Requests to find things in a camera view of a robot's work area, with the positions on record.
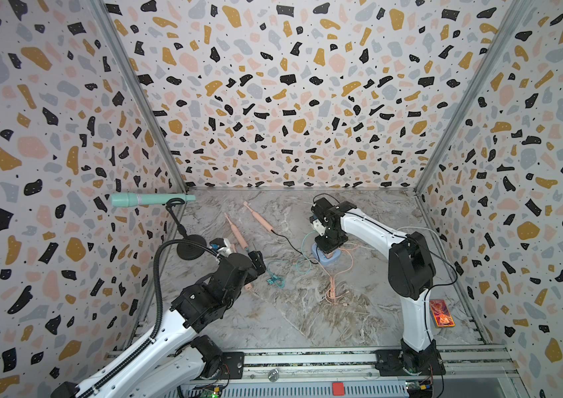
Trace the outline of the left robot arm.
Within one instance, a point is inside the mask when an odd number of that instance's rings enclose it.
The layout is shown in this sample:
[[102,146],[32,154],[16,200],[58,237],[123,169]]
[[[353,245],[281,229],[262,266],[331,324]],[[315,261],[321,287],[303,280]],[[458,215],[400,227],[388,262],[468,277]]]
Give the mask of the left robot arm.
[[66,381],[54,397],[157,397],[197,378],[211,379],[224,370],[223,352],[203,330],[233,307],[245,285],[267,271],[263,254],[246,255],[227,247],[192,240],[169,240],[171,245],[209,254],[218,262],[215,272],[184,288],[165,308],[160,286],[160,261],[154,260],[156,317],[152,330],[102,370],[79,383]]

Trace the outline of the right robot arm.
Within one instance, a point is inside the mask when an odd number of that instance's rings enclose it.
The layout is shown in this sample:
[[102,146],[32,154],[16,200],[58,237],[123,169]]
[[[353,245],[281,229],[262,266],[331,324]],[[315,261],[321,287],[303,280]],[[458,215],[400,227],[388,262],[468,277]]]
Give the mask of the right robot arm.
[[398,232],[362,212],[351,202],[331,203],[315,197],[311,225],[317,233],[312,251],[325,266],[341,255],[352,235],[377,250],[388,262],[389,286],[399,295],[404,321],[399,351],[379,350],[375,368],[381,376],[444,376],[446,370],[430,330],[429,294],[436,286],[437,256],[425,237]]

